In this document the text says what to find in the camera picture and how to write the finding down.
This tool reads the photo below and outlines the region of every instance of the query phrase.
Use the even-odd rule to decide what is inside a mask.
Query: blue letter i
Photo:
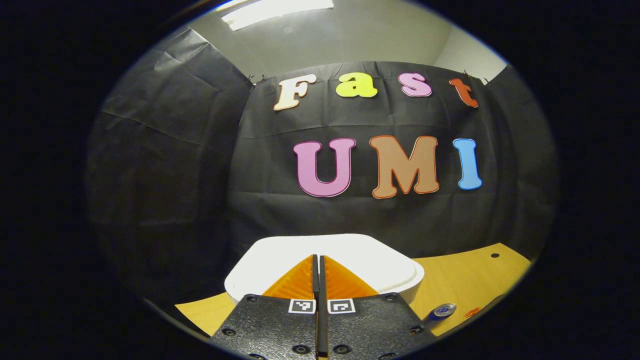
[[[462,180],[458,186],[462,190],[473,190],[482,186],[482,180],[478,177],[478,167],[476,164],[476,142],[471,139],[455,139],[453,147],[460,152],[460,163],[462,165]]]

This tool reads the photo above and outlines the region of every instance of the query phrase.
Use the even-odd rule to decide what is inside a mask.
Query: white bowl
[[[263,294],[309,255],[327,255],[351,270],[378,293],[415,298],[423,267],[380,241],[362,234],[274,236],[256,241],[225,279],[238,303],[246,294]]]

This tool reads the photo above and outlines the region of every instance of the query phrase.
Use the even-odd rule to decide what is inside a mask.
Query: table surface
[[[450,318],[432,329],[436,336],[461,324],[493,299],[508,292],[531,265],[525,257],[501,243],[414,260],[424,267],[424,278],[410,304],[416,315],[424,318],[436,306],[447,302],[458,307]],[[227,293],[175,306],[210,336],[235,307]]]

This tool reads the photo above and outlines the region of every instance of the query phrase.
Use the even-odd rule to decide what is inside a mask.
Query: textured black plate
[[[332,360],[389,359],[435,340],[398,293],[355,298],[353,309],[340,309],[355,312],[328,316]]]
[[[245,295],[210,341],[257,359],[315,360],[316,314],[289,313],[290,302]]]

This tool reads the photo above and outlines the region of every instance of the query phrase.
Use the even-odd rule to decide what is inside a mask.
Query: ceiling
[[[448,20],[402,0],[333,3],[333,9],[292,13],[237,31],[215,11],[189,26],[254,79],[349,61],[433,65],[452,31]]]

